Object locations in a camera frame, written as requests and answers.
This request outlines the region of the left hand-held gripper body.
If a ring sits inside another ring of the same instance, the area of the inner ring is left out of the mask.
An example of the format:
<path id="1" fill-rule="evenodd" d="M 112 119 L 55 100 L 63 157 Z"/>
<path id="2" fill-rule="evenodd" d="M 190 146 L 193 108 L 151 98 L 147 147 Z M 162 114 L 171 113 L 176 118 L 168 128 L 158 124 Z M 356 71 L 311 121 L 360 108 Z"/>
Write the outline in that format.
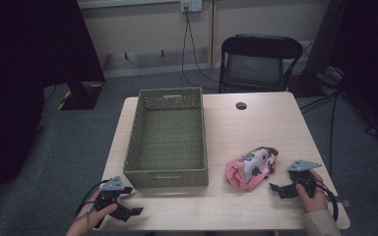
<path id="1" fill-rule="evenodd" d="M 100 187 L 100 193 L 95 200 L 95 208 L 101 210 L 112 204 L 117 204 L 118 198 L 122 194 L 130 194 L 132 191 L 132 187 L 127 187 L 123 184 L 120 176 L 115 176 L 110 180 L 107 180 Z"/>

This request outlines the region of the grey stand post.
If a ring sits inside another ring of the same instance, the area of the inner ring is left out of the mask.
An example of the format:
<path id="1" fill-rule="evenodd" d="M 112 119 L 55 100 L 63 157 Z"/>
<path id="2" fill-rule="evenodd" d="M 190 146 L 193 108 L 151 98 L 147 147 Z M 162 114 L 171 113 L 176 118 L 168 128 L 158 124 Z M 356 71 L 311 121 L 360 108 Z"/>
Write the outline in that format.
<path id="1" fill-rule="evenodd" d="M 330 0 L 303 73 L 316 76 L 326 71 L 342 22 L 347 0 Z"/>

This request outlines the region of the pink cartoon print cloth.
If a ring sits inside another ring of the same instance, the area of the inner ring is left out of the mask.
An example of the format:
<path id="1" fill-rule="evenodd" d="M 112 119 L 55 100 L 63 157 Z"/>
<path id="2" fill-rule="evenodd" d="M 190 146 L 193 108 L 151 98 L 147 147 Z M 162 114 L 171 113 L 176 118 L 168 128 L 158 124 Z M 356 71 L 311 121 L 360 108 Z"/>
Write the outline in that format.
<path id="1" fill-rule="evenodd" d="M 225 167 L 227 182 L 241 191 L 252 191 L 275 172 L 279 152 L 273 147 L 257 147 L 230 161 Z"/>

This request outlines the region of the person's right hand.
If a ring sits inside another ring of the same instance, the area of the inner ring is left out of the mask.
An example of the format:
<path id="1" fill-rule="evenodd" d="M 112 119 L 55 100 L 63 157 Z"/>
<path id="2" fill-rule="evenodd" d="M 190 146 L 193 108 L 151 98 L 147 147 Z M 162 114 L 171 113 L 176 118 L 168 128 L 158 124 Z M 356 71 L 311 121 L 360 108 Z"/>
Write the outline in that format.
<path id="1" fill-rule="evenodd" d="M 308 196 L 306 190 L 301 184 L 296 184 L 295 189 L 298 193 L 298 196 L 302 200 L 302 204 L 306 213 L 325 210 L 328 208 L 327 197 L 323 189 L 317 187 L 312 198 Z"/>

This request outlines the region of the black curtain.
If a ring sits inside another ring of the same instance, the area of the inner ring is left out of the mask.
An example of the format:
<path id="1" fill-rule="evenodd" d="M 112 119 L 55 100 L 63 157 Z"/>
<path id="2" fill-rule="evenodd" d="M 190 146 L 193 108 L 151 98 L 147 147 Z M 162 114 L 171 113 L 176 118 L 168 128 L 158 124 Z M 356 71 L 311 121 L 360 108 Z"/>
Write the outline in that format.
<path id="1" fill-rule="evenodd" d="M 43 91 L 104 76 L 78 0 L 0 0 L 0 184 L 23 168 L 35 139 Z"/>

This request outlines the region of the dark curtain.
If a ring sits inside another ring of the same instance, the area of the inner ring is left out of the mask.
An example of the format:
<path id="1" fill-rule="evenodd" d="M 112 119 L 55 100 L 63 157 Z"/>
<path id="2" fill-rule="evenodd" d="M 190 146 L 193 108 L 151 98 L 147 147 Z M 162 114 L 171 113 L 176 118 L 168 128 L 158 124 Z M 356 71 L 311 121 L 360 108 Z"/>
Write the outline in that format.
<path id="1" fill-rule="evenodd" d="M 346 0 L 331 63 L 345 73 L 378 135 L 378 0 Z"/>

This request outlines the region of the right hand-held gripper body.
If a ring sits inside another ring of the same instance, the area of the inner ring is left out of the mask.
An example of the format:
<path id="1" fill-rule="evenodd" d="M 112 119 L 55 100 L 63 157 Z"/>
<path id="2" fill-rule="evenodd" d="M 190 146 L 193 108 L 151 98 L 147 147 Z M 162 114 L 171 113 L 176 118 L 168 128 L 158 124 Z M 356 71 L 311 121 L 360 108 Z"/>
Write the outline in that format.
<path id="1" fill-rule="evenodd" d="M 286 170 L 293 184 L 301 184 L 309 197 L 314 196 L 316 181 L 311 169 L 321 167 L 321 163 L 297 159 Z"/>

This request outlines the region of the white wall socket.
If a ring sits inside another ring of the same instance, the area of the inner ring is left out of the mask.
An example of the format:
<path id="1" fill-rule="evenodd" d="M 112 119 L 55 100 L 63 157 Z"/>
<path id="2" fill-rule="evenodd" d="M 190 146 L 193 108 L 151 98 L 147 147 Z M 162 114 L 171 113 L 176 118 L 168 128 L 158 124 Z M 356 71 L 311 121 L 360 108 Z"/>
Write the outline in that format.
<path id="1" fill-rule="evenodd" d="M 180 0 L 182 13 L 196 13 L 203 10 L 203 0 Z"/>

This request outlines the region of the person's left hand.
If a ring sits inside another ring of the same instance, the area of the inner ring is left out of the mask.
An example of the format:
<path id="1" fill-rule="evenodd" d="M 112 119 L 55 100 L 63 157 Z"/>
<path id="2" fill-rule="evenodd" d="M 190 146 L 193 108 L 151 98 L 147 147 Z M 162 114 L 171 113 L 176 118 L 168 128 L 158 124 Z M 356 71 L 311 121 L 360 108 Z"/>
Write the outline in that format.
<path id="1" fill-rule="evenodd" d="M 72 222 L 71 226 L 66 232 L 66 236 L 90 236 L 91 230 L 107 215 L 117 209 L 117 204 L 111 204 L 101 210 L 91 208 L 91 205 L 99 195 L 100 190 L 97 190 L 90 197 L 87 204 L 82 206 L 77 217 Z"/>

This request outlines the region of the green woven basket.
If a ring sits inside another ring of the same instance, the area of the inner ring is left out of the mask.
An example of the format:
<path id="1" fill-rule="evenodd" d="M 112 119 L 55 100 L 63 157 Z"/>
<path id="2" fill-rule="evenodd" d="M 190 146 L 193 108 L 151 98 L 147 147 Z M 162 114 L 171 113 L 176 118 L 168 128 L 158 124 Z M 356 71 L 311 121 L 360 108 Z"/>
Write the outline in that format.
<path id="1" fill-rule="evenodd" d="M 123 173 L 136 188 L 209 184 L 200 88 L 140 91 Z"/>

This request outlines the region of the black folding chair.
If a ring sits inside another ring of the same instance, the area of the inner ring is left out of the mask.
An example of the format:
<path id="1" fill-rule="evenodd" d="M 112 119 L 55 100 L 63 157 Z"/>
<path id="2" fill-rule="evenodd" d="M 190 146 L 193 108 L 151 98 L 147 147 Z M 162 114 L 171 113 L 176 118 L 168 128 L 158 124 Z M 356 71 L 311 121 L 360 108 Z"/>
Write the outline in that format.
<path id="1" fill-rule="evenodd" d="M 286 36 L 242 33 L 221 45 L 219 92 L 285 91 L 302 45 Z"/>

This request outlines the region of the black stand base yellow stripes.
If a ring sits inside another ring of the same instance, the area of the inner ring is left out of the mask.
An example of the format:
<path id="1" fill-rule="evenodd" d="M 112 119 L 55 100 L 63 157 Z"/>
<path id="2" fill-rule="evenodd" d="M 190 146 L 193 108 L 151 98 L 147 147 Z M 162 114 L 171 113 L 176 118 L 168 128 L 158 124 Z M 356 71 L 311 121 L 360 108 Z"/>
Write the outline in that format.
<path id="1" fill-rule="evenodd" d="M 104 84 L 68 83 L 69 90 L 58 105 L 58 110 L 94 109 Z"/>

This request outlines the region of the grey table edge bracket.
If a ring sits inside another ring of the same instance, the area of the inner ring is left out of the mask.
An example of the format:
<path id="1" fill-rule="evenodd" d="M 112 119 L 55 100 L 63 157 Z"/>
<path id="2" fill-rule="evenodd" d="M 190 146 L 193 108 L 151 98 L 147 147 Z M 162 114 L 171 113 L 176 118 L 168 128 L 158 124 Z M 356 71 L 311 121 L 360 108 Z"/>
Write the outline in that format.
<path id="1" fill-rule="evenodd" d="M 336 199 L 337 203 L 341 203 L 343 205 L 343 207 L 351 207 L 352 206 L 351 201 L 349 201 L 349 200 L 343 200 L 339 196 L 335 196 L 335 199 Z"/>

